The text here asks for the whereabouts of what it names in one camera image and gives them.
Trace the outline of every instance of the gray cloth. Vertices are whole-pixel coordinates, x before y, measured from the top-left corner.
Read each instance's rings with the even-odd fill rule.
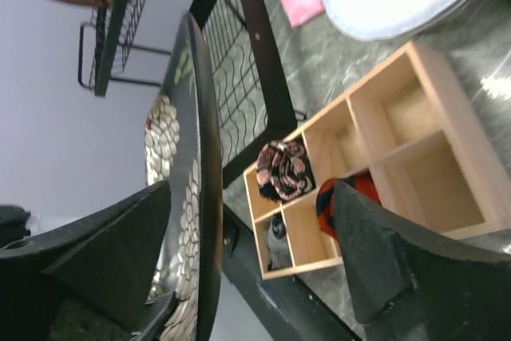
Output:
[[[270,227],[266,233],[266,241],[268,249],[270,250],[271,269],[273,271],[293,266],[286,236],[282,239],[277,239]]]

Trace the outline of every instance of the black object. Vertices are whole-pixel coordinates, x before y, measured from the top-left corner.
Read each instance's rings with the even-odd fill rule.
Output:
[[[179,300],[174,293],[168,293],[157,299],[147,302],[148,308],[139,327],[139,331],[132,333],[130,341],[155,341],[161,333],[165,323],[177,309]]]
[[[224,274],[274,340],[360,340],[299,278],[261,279],[254,235],[226,204],[224,227],[238,232],[232,255],[224,252]]]
[[[190,10],[212,57],[220,131],[224,131],[223,186],[227,188],[265,144],[282,140],[296,128],[297,116],[305,119],[306,115],[293,110],[263,0],[194,0]],[[251,46],[240,43],[245,38]],[[262,110],[261,121],[266,124],[260,129],[256,118]]]
[[[29,217],[30,212],[22,207],[0,205],[0,248],[30,235],[30,231],[26,229]]]
[[[224,259],[230,259],[238,245],[240,238],[240,229],[236,223],[231,220],[224,220],[223,222],[223,233],[224,233]]]
[[[0,250],[2,341],[129,335],[145,312],[169,213],[162,181]]]
[[[334,220],[368,341],[509,339],[510,255],[432,232],[343,182]]]
[[[185,50],[191,51],[192,73],[175,84]],[[207,341],[215,322],[222,275],[222,154],[209,52],[189,12],[181,20],[173,52],[160,90],[176,107],[180,124],[180,140],[176,143],[169,182],[173,201],[182,206],[190,193],[188,182],[196,159],[199,165],[200,262],[199,271],[193,273],[199,273],[199,301],[197,313],[193,312],[192,302],[188,303],[188,311],[190,316],[197,317],[195,339]],[[176,224],[181,226],[181,217],[176,218]]]
[[[283,239],[286,236],[286,226],[284,225],[284,220],[280,213],[273,217],[271,221],[271,231],[273,232],[273,236],[277,239]]]

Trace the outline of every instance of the wooden shelf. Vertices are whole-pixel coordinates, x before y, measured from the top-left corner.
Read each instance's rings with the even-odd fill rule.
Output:
[[[407,54],[355,90],[349,102],[371,158],[441,129]]]
[[[264,279],[342,263],[319,230],[315,199],[331,177],[370,170],[382,205],[454,239],[511,228],[511,180],[448,61],[408,42],[284,140],[302,137],[316,189],[286,204],[259,196],[245,171]],[[292,268],[267,272],[260,232],[283,214]]]
[[[353,173],[369,164],[346,101],[305,128],[303,139],[318,187],[331,177]]]
[[[391,185],[398,212],[435,232],[483,224],[473,197],[443,133],[435,133],[374,166]]]

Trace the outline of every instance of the gray floor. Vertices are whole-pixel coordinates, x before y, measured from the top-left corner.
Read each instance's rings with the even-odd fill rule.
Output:
[[[393,53],[410,37],[389,42],[357,42],[341,34],[325,15],[292,30],[279,0],[265,0],[283,68],[297,109],[310,115],[324,107],[343,90],[353,85],[376,64]],[[216,10],[218,18],[225,9]],[[471,0],[442,24],[415,36],[414,39],[442,51],[471,100],[476,114],[493,142],[508,171],[511,170],[511,0]],[[214,46],[214,33],[206,38]],[[232,102],[226,87],[228,79],[243,77],[250,49],[245,34],[233,34],[235,44],[228,60],[217,59],[217,92],[227,107]],[[260,131],[264,107],[257,92],[257,78],[251,73],[232,92],[244,97],[245,106],[238,112],[221,109],[224,162],[252,138],[248,126]],[[244,119],[244,127],[237,124]],[[227,204],[251,226],[244,184],[237,180],[224,194]],[[511,253],[511,231],[467,240],[484,248]],[[343,267],[310,272],[300,276],[341,319],[362,337],[363,329],[355,322]]]
[[[273,341],[236,287],[222,276],[220,302],[210,341]]]

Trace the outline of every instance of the marble floor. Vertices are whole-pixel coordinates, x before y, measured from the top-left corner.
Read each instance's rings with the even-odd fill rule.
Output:
[[[294,106],[311,116],[342,91],[353,85],[376,64],[392,54],[411,37],[388,42],[358,42],[340,33],[322,15],[293,30],[279,0],[265,0],[275,40]],[[226,18],[226,8],[216,7],[218,20]],[[427,31],[414,36],[419,42],[442,51],[449,58],[467,97],[480,117],[486,132],[508,171],[511,171],[511,0],[471,0],[462,10]],[[250,127],[263,129],[264,107],[257,92],[257,75],[252,67],[248,37],[231,29],[233,45],[228,48],[228,63],[213,58],[220,109],[224,162],[253,139]],[[220,37],[214,29],[205,30],[210,48]],[[231,93],[225,89],[227,78],[239,85],[232,93],[243,98],[244,107],[229,109]],[[236,126],[236,114],[244,116],[244,128]],[[225,202],[249,227],[252,226],[241,178],[224,193]],[[484,248],[511,253],[511,230],[467,242]],[[364,338],[355,322],[343,267],[309,272],[299,276],[341,319]]]

